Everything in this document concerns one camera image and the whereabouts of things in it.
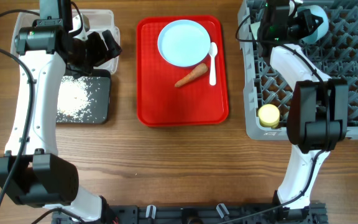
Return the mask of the light blue bowl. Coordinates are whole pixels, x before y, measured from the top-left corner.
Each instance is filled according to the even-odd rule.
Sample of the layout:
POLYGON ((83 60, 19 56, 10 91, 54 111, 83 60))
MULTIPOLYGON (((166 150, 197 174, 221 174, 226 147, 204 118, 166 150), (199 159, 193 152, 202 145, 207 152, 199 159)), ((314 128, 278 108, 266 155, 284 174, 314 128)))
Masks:
POLYGON ((305 9, 310 9, 312 14, 322 17, 324 20, 324 22, 318 27, 316 31, 314 31, 311 35, 302 38, 302 41, 304 41, 305 43, 314 44, 328 32, 329 19, 324 9, 320 6, 317 5, 304 6, 298 11, 298 13, 300 13, 305 9))

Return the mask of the large light blue plate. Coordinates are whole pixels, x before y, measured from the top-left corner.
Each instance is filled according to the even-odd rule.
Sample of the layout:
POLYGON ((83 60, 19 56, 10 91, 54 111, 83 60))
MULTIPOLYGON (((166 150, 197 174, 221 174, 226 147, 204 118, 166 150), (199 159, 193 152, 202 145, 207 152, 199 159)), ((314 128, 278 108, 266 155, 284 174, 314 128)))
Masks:
POLYGON ((176 67, 192 67, 208 54, 211 38, 198 22, 180 19, 167 24, 159 33, 157 48, 161 57, 176 67))

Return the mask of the white plastic spoon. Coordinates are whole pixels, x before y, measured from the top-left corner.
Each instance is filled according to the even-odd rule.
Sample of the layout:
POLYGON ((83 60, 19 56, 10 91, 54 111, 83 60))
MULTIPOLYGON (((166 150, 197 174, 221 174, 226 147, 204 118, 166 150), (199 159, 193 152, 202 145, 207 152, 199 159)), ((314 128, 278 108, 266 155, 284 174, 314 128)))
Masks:
POLYGON ((209 84, 211 86, 215 86, 217 83, 215 57, 218 54, 218 47, 215 42, 211 43, 208 54, 211 58, 210 69, 209 69, 209 84))

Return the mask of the orange carrot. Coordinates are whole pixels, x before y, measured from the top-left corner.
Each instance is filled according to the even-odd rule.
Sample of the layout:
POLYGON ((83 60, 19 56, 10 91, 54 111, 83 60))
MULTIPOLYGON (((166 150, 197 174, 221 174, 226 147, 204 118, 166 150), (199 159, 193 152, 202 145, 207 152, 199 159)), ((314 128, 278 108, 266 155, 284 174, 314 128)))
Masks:
POLYGON ((181 80, 177 81, 175 84, 175 88, 182 87, 193 80, 199 78, 203 74, 205 74, 208 71, 208 67, 205 63, 201 63, 197 65, 189 74, 187 74, 185 77, 183 77, 181 80))

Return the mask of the yellow plastic cup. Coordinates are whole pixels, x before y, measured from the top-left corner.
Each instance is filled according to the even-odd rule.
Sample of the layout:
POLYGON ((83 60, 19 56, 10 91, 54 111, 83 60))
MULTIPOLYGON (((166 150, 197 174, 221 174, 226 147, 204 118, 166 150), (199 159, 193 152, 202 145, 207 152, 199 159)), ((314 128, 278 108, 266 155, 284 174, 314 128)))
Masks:
POLYGON ((259 123, 266 128, 277 128, 280 122, 280 111, 273 104, 266 104, 257 111, 259 123))

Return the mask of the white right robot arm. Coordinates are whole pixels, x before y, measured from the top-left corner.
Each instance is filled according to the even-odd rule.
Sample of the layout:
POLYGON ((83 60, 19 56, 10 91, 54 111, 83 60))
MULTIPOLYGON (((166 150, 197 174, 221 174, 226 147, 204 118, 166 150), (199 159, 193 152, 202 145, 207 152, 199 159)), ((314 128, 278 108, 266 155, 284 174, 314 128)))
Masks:
POLYGON ((293 92, 287 118, 291 156, 275 195, 287 213, 309 207, 323 162, 346 136, 347 82, 322 72, 297 44, 315 44, 328 30, 324 9, 300 1, 267 1, 257 30, 259 55, 293 92))

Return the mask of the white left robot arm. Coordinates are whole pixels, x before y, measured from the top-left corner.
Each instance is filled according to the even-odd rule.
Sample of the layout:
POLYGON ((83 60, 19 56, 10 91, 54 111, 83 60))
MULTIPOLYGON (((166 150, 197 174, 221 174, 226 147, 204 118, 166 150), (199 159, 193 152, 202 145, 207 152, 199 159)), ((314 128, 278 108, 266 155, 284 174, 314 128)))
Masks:
POLYGON ((118 223, 119 217, 102 196, 79 184, 77 168, 58 155, 56 120, 63 76, 102 78, 103 64, 121 54, 112 33, 90 32, 73 1, 41 1, 35 20, 16 35, 12 59, 20 66, 14 125, 0 157, 2 197, 17 205, 59 212, 80 223, 118 223))

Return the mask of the grey dishwasher rack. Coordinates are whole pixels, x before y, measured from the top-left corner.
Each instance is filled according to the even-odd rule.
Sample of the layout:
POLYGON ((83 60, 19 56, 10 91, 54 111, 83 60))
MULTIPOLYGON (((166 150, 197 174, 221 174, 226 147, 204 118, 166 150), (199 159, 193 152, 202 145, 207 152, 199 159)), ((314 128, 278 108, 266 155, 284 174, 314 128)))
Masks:
MULTIPOLYGON (((259 57, 257 45, 251 44, 250 26, 263 16, 264 1, 243 1, 237 14, 245 71, 243 89, 246 132, 256 140, 286 140, 286 122, 292 98, 284 78, 259 57), (260 125, 257 111, 266 104, 280 111, 277 128, 260 125)), ((332 78, 343 78, 349 85, 347 106, 348 139, 358 139, 358 1, 303 1, 304 6, 319 5, 329 19, 329 30, 315 44, 299 45, 303 53, 332 78)))

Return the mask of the red plastic tray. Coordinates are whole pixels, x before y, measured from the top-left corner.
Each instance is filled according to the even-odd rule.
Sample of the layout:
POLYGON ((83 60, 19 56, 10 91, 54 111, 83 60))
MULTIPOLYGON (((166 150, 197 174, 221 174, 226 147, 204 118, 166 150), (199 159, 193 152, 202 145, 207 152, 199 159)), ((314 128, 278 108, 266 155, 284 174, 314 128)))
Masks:
POLYGON ((158 52, 162 29, 180 16, 146 17, 137 25, 137 117, 150 127, 218 124, 229 114, 221 23, 210 15, 188 16, 201 24, 218 47, 215 58, 217 84, 205 73, 180 88, 174 84, 191 72, 170 65, 158 52))

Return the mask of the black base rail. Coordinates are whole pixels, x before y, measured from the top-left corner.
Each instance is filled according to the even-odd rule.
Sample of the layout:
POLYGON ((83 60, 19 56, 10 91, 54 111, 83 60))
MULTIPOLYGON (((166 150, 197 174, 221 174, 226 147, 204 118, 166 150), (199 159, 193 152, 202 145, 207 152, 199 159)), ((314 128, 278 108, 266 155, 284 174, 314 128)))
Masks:
POLYGON ((273 207, 272 204, 245 204, 241 207, 227 206, 223 203, 215 207, 148 207, 112 206, 119 223, 123 224, 180 224, 180 223, 305 223, 328 224, 326 205, 312 203, 305 217, 294 215, 284 219, 279 210, 262 213, 273 207))

